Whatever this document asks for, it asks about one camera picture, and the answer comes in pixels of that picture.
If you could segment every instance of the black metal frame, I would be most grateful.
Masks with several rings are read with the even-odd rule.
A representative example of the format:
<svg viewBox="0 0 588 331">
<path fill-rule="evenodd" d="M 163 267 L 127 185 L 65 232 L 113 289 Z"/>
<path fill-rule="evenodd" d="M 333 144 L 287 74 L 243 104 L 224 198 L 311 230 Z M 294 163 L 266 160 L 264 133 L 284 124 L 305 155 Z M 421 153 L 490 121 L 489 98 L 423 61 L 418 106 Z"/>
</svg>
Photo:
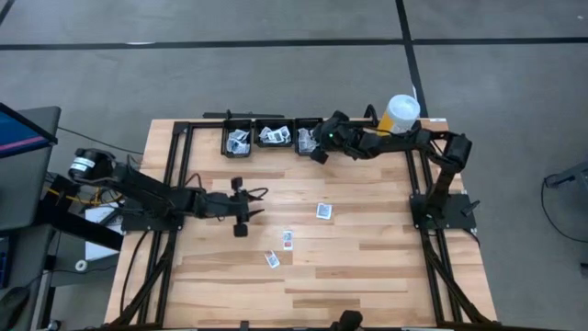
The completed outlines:
<svg viewBox="0 0 588 331">
<path fill-rule="evenodd" d="M 373 109 L 368 109 L 364 115 L 365 120 L 361 122 L 369 123 L 368 125 L 377 125 L 378 120 L 376 113 Z M 171 182 L 171 174 L 173 172 L 175 164 L 175 155 L 177 154 L 177 146 L 179 144 L 179 136 L 184 132 L 186 139 L 184 142 L 184 151 L 182 153 L 182 159 L 180 163 L 180 172 L 178 176 L 177 185 L 183 187 L 186 182 L 188 162 L 192 147 L 192 137 L 195 129 L 220 129 L 222 127 L 222 121 L 214 122 L 176 122 L 172 134 L 172 140 L 170 142 L 170 152 L 168 155 L 168 164 L 165 168 L 164 181 L 166 183 Z M 416 167 L 414 165 L 413 152 L 406 152 L 407 167 L 409 172 L 409 179 L 411 187 L 413 189 L 413 195 L 420 194 L 418 177 L 416 175 Z M 428 159 L 420 154 L 421 162 L 424 171 L 424 181 L 427 189 L 433 186 L 433 179 L 431 175 L 431 169 L 429 166 Z M 525 327 L 510 327 L 502 326 L 499 323 L 493 323 L 488 318 L 484 317 L 471 303 L 465 293 L 461 290 L 458 284 L 453 279 L 453 272 L 451 268 L 451 261 L 449 259 L 449 253 L 447 250 L 447 240 L 445 238 L 444 229 L 435 229 L 435 236 L 437 239 L 437 245 L 439 248 L 439 255 L 435 252 L 433 244 L 430 239 L 429 229 L 426 226 L 418 227 L 418 231 L 421 236 L 421 242 L 423 246 L 425 268 L 427 271 L 427 278 L 429 281 L 429 288 L 431 292 L 432 305 L 435 314 L 436 326 L 432 327 L 446 327 L 456 330 L 539 330 L 535 328 Z M 171 272 L 173 266 L 174 252 L 175 252 L 175 241 L 177 239 L 177 232 L 172 231 L 169 233 L 168 241 L 162 256 L 157 261 L 159 252 L 159 246 L 161 244 L 161 232 L 155 232 L 152 242 L 152 250 L 150 252 L 150 258 L 148 262 L 148 269 L 146 274 L 146 280 L 139 289 L 135 298 L 131 301 L 129 306 L 125 308 L 125 311 L 121 317 L 113 321 L 111 325 L 107 327 L 108 330 L 159 330 L 164 329 L 164 313 L 167 304 L 167 294 L 169 291 Z M 452 321 L 446 321 L 443 312 L 443 306 L 441 302 L 441 295 L 439 291 L 439 285 L 437 283 L 436 275 L 439 275 L 443 282 L 446 284 L 449 295 L 449 302 L 451 305 Z M 159 293 L 159 300 L 156 308 L 155 321 L 153 323 L 146 322 L 146 316 L 148 311 L 149 296 L 153 288 L 153 285 L 162 276 L 161 288 Z M 464 323 L 461 316 L 461 311 L 466 313 L 471 323 Z M 135 313 L 140 310 L 140 315 L 137 325 L 129 325 Z M 382 328 L 366 328 L 366 330 L 374 331 L 392 331 L 400 330 L 398 327 L 382 327 Z M 243 328 L 207 328 L 199 329 L 200 331 L 237 331 L 243 330 Z M 259 328 L 257 330 L 292 330 L 296 331 L 296 328 Z M 313 330 L 327 330 L 327 328 L 313 328 Z"/>
</svg>

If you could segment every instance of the yellow cup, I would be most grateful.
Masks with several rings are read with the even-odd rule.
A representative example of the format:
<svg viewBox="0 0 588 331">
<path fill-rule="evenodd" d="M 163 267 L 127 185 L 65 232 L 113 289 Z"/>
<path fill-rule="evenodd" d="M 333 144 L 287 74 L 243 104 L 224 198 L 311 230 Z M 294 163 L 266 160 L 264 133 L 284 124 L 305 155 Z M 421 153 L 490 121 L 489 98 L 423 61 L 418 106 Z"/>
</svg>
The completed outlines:
<svg viewBox="0 0 588 331">
<path fill-rule="evenodd" d="M 385 132 L 377 131 L 376 134 L 381 136 L 388 135 L 386 132 L 392 131 L 393 126 L 394 120 L 392 119 L 388 111 L 384 111 L 384 116 L 382 116 L 382 119 L 379 120 L 378 130 L 382 130 Z"/>
<path fill-rule="evenodd" d="M 378 125 L 378 135 L 387 135 L 387 132 L 396 134 L 407 132 L 421 113 L 421 106 L 411 96 L 397 95 L 390 99 L 382 120 Z"/>
</svg>

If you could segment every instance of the black floor line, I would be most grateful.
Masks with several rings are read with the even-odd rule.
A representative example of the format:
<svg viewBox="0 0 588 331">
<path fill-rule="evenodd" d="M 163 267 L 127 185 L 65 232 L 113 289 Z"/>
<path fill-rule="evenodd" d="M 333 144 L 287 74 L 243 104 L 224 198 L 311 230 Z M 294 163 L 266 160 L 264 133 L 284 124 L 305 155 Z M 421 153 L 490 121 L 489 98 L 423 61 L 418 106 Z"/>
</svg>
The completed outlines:
<svg viewBox="0 0 588 331">
<path fill-rule="evenodd" d="M 161 50 L 311 46 L 387 46 L 402 45 L 401 39 L 328 39 L 328 40 L 227 40 L 227 41 L 165 41 L 108 42 L 74 44 L 5 44 L 0 51 L 88 51 L 88 50 Z"/>
<path fill-rule="evenodd" d="M 419 75 L 419 67 L 416 63 L 416 56 L 414 55 L 413 39 L 411 37 L 411 30 L 408 25 L 408 18 L 406 16 L 406 9 L 402 0 L 396 0 L 396 9 L 398 10 L 398 17 L 401 22 L 402 39 L 404 40 L 404 51 L 406 52 L 406 61 L 408 63 L 408 70 L 413 82 L 414 93 L 416 100 L 421 105 L 421 117 L 428 118 L 429 112 L 424 101 L 423 84 L 421 83 L 421 76 Z"/>
<path fill-rule="evenodd" d="M 2 22 L 4 22 L 4 19 L 6 18 L 6 15 L 8 15 L 8 12 L 10 11 L 10 8 L 12 8 L 12 5 L 15 3 L 15 1 L 16 0 L 8 0 L 4 4 L 4 7 L 2 8 L 2 11 L 0 11 L 0 26 L 2 25 Z"/>
<path fill-rule="evenodd" d="M 415 39 L 413 45 L 541 45 L 588 43 L 588 37 Z"/>
</svg>

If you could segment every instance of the yellow cable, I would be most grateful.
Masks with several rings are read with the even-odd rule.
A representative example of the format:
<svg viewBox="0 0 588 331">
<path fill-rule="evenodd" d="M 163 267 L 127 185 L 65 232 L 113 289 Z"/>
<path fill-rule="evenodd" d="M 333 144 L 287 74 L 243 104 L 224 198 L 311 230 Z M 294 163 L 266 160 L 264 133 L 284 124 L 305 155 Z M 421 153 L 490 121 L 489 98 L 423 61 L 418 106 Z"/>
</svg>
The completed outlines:
<svg viewBox="0 0 588 331">
<path fill-rule="evenodd" d="M 95 203 L 98 203 L 99 202 L 99 200 L 98 200 L 99 197 L 100 197 L 100 187 L 97 187 L 96 188 L 96 195 L 94 196 L 94 202 Z"/>
<path fill-rule="evenodd" d="M 56 191 L 56 190 L 54 190 L 52 188 L 46 188 L 46 189 L 51 194 L 55 194 L 56 196 L 60 196 L 61 195 L 60 192 L 58 192 L 58 191 Z M 119 193 L 118 196 L 115 199 L 111 200 L 111 201 L 104 201 L 104 202 L 96 201 L 96 202 L 94 202 L 94 201 L 90 201 L 90 200 L 81 200 L 81 199 L 79 199 L 77 197 L 65 196 L 65 198 L 68 199 L 68 200 L 77 201 L 77 202 L 80 202 L 82 204 L 89 204 L 89 205 L 93 205 L 93 206 L 98 206 L 98 205 L 101 205 L 101 204 L 117 202 L 117 200 L 119 200 L 121 197 L 122 197 L 122 194 Z"/>
</svg>

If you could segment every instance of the playing card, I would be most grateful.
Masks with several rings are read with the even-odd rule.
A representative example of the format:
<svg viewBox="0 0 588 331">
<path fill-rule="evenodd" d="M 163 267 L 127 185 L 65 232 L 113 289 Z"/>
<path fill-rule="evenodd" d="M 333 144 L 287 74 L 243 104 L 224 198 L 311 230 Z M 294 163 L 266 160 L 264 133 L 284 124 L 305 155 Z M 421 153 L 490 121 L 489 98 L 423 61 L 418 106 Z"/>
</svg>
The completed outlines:
<svg viewBox="0 0 588 331">
<path fill-rule="evenodd" d="M 288 139 L 290 136 L 290 131 L 288 130 L 288 127 L 286 125 L 284 125 L 283 127 L 279 128 L 279 131 L 282 132 L 282 135 L 284 136 L 284 139 Z"/>
<path fill-rule="evenodd" d="M 269 140 L 272 141 L 272 143 L 283 143 L 284 142 L 284 136 L 282 135 L 282 132 L 276 130 L 276 131 L 271 131 L 268 134 Z"/>
<path fill-rule="evenodd" d="M 261 132 L 259 132 L 259 138 L 262 139 L 266 139 L 267 135 L 271 132 L 272 130 L 269 129 L 268 127 L 264 127 Z"/>
<path fill-rule="evenodd" d="M 266 256 L 267 264 L 269 265 L 269 267 L 276 268 L 277 266 L 279 266 L 279 260 L 277 259 L 274 251 L 266 251 L 264 255 Z"/>
<path fill-rule="evenodd" d="M 330 220 L 332 209 L 333 209 L 332 205 L 319 203 L 319 206 L 316 208 L 316 217 L 324 219 L 324 220 Z"/>
<path fill-rule="evenodd" d="M 292 250 L 292 232 L 291 231 L 284 231 L 282 234 L 282 241 L 284 242 L 284 250 Z"/>
</svg>

